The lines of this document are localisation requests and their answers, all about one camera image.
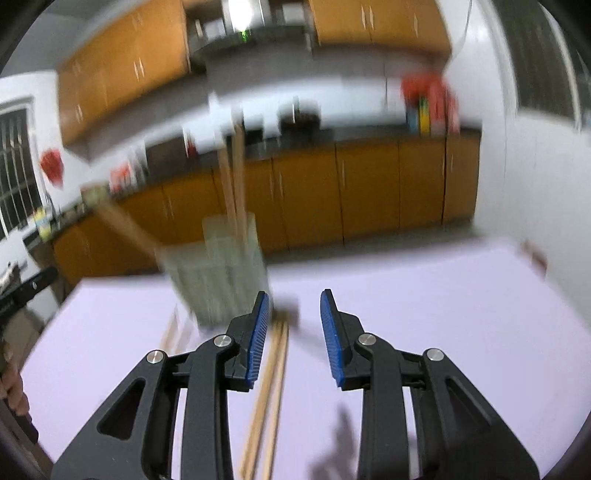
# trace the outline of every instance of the kitchen counter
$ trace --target kitchen counter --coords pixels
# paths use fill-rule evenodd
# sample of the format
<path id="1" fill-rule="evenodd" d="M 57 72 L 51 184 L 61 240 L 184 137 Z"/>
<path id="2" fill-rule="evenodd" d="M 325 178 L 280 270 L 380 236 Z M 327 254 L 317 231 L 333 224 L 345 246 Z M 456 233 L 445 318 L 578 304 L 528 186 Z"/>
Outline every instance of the kitchen counter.
<path id="1" fill-rule="evenodd" d="M 481 129 L 477 125 L 463 125 L 460 136 L 481 135 Z M 327 147 L 333 144 L 355 143 L 370 140 L 396 141 L 396 140 L 442 140 L 445 135 L 421 136 L 409 130 L 405 123 L 400 123 L 399 119 L 384 123 L 378 120 L 374 125 L 341 125 L 338 127 L 324 128 L 318 131 L 302 134 L 285 134 L 280 137 L 266 138 L 263 142 L 247 145 L 245 148 L 245 160 L 247 163 L 269 160 L 277 158 L 284 154 L 297 151 L 312 150 Z M 180 180 L 191 174 L 207 173 L 216 171 L 218 168 L 217 150 L 212 145 L 211 150 L 200 152 L 196 159 L 187 160 L 187 168 L 182 174 L 178 172 L 171 173 L 170 176 L 159 176 L 158 178 L 148 178 L 143 184 L 125 190 L 124 192 L 113 195 L 114 201 L 121 201 L 143 191 L 165 185 L 176 180 Z M 60 221 L 60 226 L 54 228 L 51 236 L 45 241 L 41 240 L 37 232 L 33 232 L 24 238 L 24 244 L 31 252 L 37 246 L 54 242 L 62 232 L 66 231 L 72 225 L 79 223 L 92 213 L 92 208 L 86 208 L 80 212 L 69 213 L 67 219 Z"/>

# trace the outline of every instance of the range hood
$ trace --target range hood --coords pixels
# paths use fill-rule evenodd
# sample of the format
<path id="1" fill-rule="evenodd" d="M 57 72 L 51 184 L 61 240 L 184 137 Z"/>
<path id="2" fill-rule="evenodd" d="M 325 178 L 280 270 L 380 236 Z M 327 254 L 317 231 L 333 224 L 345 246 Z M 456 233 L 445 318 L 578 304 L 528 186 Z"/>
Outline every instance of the range hood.
<path id="1" fill-rule="evenodd" d="M 208 60 L 244 48 L 283 41 L 311 44 L 313 21 L 307 4 L 274 0 L 221 0 L 217 11 L 195 11 L 189 28 L 189 51 L 194 70 Z"/>

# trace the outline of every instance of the bottle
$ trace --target bottle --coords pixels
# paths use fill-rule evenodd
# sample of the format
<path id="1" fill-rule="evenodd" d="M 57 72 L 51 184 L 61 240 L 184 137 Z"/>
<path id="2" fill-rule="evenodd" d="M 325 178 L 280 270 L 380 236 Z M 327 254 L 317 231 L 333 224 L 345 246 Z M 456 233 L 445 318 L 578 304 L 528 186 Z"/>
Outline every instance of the bottle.
<path id="1" fill-rule="evenodd" d="M 421 97 L 418 103 L 418 128 L 421 135 L 429 135 L 431 133 L 431 122 L 429 118 L 429 100 Z"/>

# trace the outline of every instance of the orange cabinet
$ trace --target orange cabinet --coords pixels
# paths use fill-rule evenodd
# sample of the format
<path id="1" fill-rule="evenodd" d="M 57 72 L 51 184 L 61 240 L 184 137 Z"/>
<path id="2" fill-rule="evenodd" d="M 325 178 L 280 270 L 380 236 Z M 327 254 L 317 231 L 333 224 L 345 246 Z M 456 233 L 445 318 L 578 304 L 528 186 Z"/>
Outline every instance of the orange cabinet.
<path id="1" fill-rule="evenodd" d="M 273 158 L 290 247 L 343 241 L 335 148 Z"/>
<path id="2" fill-rule="evenodd" d="M 443 140 L 401 141 L 400 228 L 441 224 L 445 178 Z"/>
<path id="3" fill-rule="evenodd" d="M 220 204 L 224 207 L 220 174 L 214 175 Z M 280 191 L 271 160 L 253 161 L 245 167 L 246 210 L 255 216 L 256 233 L 265 253 L 287 250 L 287 235 L 281 215 Z"/>
<path id="4" fill-rule="evenodd" d="M 345 241 L 398 229 L 398 143 L 337 146 Z"/>
<path id="5" fill-rule="evenodd" d="M 452 45 L 437 2 L 413 0 L 407 2 L 407 8 L 407 17 L 414 33 L 414 48 L 449 56 Z"/>
<path id="6" fill-rule="evenodd" d="M 448 137 L 443 223 L 474 216 L 478 191 L 480 137 Z"/>
<path id="7" fill-rule="evenodd" d="M 72 72 L 60 74 L 58 102 L 60 107 L 60 128 L 64 144 L 74 141 L 84 130 L 80 116 L 76 79 Z"/>
<path id="8" fill-rule="evenodd" d="M 68 227 L 53 241 L 53 251 L 61 274 L 72 287 L 93 276 L 88 239 L 78 225 Z"/>
<path id="9" fill-rule="evenodd" d="M 188 71 L 180 0 L 141 5 L 93 38 L 60 69 L 63 142 L 75 141 L 107 114 Z"/>
<path id="10" fill-rule="evenodd" d="M 143 79 L 135 43 L 113 54 L 105 66 L 106 101 L 109 112 L 141 96 Z"/>
<path id="11" fill-rule="evenodd" d="M 177 242 L 203 241 L 205 217 L 221 215 L 211 173 L 192 175 L 164 185 L 165 201 L 173 216 Z"/>
<path id="12" fill-rule="evenodd" d="M 368 0 L 364 8 L 373 43 L 398 48 L 413 46 L 415 35 L 406 1 Z"/>
<path id="13" fill-rule="evenodd" d="M 372 42 L 368 13 L 359 0 L 310 0 L 318 42 Z"/>
<path id="14" fill-rule="evenodd" d="M 174 225 L 168 200 L 162 187 L 153 187 L 121 200 L 119 205 L 146 233 L 163 245 L 178 243 L 178 234 Z"/>
<path id="15" fill-rule="evenodd" d="M 93 277 L 116 277 L 153 270 L 135 245 L 105 225 L 98 216 L 90 215 L 79 227 L 87 239 Z"/>
<path id="16" fill-rule="evenodd" d="M 138 40 L 142 88 L 148 92 L 189 71 L 186 29 L 178 24 L 146 30 Z"/>
<path id="17" fill-rule="evenodd" d="M 405 48 L 447 58 L 451 45 L 436 0 L 310 0 L 319 43 Z"/>

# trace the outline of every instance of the lavender table surface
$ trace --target lavender table surface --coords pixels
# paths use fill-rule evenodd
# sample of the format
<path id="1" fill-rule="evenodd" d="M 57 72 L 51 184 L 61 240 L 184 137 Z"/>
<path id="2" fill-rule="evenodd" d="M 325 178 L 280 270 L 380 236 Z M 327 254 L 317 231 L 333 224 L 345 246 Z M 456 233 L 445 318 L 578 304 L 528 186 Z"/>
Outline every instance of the lavender table surface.
<path id="1" fill-rule="evenodd" d="M 511 244 L 281 265 L 269 269 L 269 281 L 276 304 L 297 303 L 300 312 L 290 333 L 275 478 L 355 477 L 362 393 L 341 392 L 331 377 L 319 318 L 324 288 L 333 290 L 339 310 L 359 316 L 366 331 L 397 349 L 442 349 L 518 436 L 542 476 L 591 410 L 590 330 Z M 170 354 L 212 336 L 195 327 L 166 278 L 79 285 L 22 371 L 51 458 L 138 361 L 161 347 L 171 322 Z M 236 476 L 260 383 L 249 394 L 228 395 Z M 180 461 L 177 425 L 173 472 Z M 413 438 L 414 426 L 409 433 Z"/>

